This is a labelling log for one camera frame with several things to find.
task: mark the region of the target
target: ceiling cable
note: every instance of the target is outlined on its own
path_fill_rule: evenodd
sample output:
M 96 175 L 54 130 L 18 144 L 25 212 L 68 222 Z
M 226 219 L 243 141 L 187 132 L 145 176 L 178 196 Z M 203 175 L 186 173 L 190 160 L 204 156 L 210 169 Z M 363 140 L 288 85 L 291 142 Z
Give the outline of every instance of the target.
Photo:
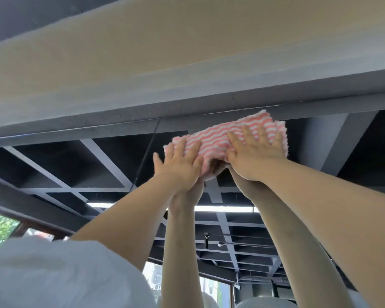
M 161 121 L 161 118 L 158 119 L 157 125 L 155 126 L 153 136 L 151 137 L 151 140 L 150 140 L 150 142 L 149 142 L 149 144 L 148 144 L 148 146 L 147 146 L 147 150 L 146 150 L 145 153 L 144 153 L 144 156 L 143 156 L 143 158 L 142 158 L 141 164 L 140 164 L 140 166 L 139 166 L 139 168 L 138 168 L 138 171 L 137 171 L 137 175 L 136 175 L 136 177 L 135 177 L 135 179 L 134 179 L 133 184 L 131 185 L 130 192 L 133 191 L 133 188 L 134 188 L 135 184 L 137 183 L 138 178 L 139 178 L 139 176 L 140 176 L 140 174 L 141 174 L 141 170 L 142 170 L 142 168 L 143 168 L 143 165 L 144 165 L 145 161 L 147 160 L 147 155 L 148 155 L 148 153 L 150 152 L 151 146 L 153 145 L 154 137 L 155 137 L 155 134 L 156 134 L 156 132 L 157 132 L 157 128 L 158 128 L 158 126 L 159 126 L 159 124 L 160 124 L 160 121 Z

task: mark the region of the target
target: fluorescent light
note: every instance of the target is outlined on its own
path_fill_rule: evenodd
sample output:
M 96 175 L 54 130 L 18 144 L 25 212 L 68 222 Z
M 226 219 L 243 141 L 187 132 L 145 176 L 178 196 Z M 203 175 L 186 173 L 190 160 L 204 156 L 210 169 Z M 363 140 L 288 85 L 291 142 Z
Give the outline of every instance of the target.
M 224 207 L 224 206 L 201 206 L 194 207 L 195 212 L 228 212 L 228 213 L 252 213 L 253 207 Z
M 114 203 L 94 203 L 87 202 L 91 207 L 107 209 L 112 207 Z M 225 212 L 225 213 L 257 213 L 256 207 L 235 207 L 235 206 L 218 206 L 218 205 L 197 205 L 194 207 L 195 212 Z
M 92 203 L 92 202 L 87 202 L 87 204 L 91 207 L 99 207 L 103 209 L 107 209 L 114 205 L 114 203 Z

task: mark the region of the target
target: finger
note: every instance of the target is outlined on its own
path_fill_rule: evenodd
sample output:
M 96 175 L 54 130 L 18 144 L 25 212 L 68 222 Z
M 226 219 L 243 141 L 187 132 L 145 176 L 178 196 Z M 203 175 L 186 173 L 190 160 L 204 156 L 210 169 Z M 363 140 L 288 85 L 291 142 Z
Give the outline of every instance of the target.
M 244 143 L 233 132 L 231 131 L 227 132 L 227 136 L 230 139 L 232 146 L 235 148 L 237 152 L 245 148 Z
M 154 172 L 156 172 L 161 165 L 163 165 L 163 162 L 160 159 L 160 156 L 158 153 L 154 152 L 153 154 L 153 162 L 154 162 Z
M 275 139 L 272 142 L 272 146 L 277 149 L 284 149 L 282 146 L 282 132 L 278 131 L 277 134 L 275 134 Z
M 248 125 L 243 125 L 242 129 L 243 129 L 243 134 L 244 134 L 245 141 L 247 142 L 247 145 L 256 145 L 257 141 L 255 140 L 255 137 L 252 134 Z
M 164 162 L 167 160 L 171 160 L 174 156 L 174 144 L 170 143 L 167 148 L 167 152 L 165 154 Z
M 269 145 L 267 130 L 262 125 L 258 128 L 258 137 L 260 144 Z
M 193 165 L 192 167 L 195 168 L 200 174 L 203 163 L 204 163 L 204 157 L 200 155 L 198 158 L 195 159 L 194 163 L 192 164 Z
M 190 149 L 190 151 L 185 155 L 185 158 L 193 163 L 195 158 L 198 155 L 198 151 L 200 150 L 201 147 L 201 140 L 198 140 Z
M 230 162 L 231 165 L 234 166 L 234 163 L 237 159 L 237 153 L 232 149 L 228 149 L 227 150 L 227 158 L 228 158 L 228 162 Z
M 187 140 L 185 138 L 181 139 L 181 141 L 177 144 L 174 149 L 174 157 L 182 158 L 184 156 L 185 143 Z

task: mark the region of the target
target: white sleeve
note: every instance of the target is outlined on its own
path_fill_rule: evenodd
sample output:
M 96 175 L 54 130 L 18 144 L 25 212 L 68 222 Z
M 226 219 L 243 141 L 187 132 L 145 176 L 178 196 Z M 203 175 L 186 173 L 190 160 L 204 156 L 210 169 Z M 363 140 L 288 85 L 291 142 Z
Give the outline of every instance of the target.
M 0 248 L 0 308 L 151 308 L 142 273 L 96 241 L 7 240 Z

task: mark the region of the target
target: pink striped cloth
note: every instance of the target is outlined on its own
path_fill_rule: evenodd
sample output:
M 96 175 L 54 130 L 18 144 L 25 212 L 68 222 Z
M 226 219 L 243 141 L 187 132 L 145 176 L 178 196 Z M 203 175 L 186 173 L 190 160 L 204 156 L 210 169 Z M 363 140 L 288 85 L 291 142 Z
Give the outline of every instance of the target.
M 233 131 L 238 138 L 245 143 L 242 133 L 242 126 L 245 124 L 249 126 L 256 139 L 258 139 L 258 127 L 263 125 L 267 129 L 268 140 L 270 143 L 274 141 L 277 131 L 281 131 L 285 155 L 288 156 L 287 128 L 285 127 L 285 121 L 273 121 L 269 113 L 265 110 L 241 118 L 237 121 L 214 125 L 195 134 L 174 137 L 172 142 L 177 145 L 182 138 L 186 138 L 187 143 L 184 151 L 186 154 L 197 140 L 201 140 L 201 147 L 198 151 L 198 155 L 204 157 L 204 164 L 202 165 L 200 173 L 200 176 L 203 176 L 209 171 L 212 160 L 219 159 L 228 162 L 226 151 L 231 148 L 232 145 L 227 136 L 227 131 Z M 167 152 L 167 147 L 168 145 L 164 146 L 165 153 Z

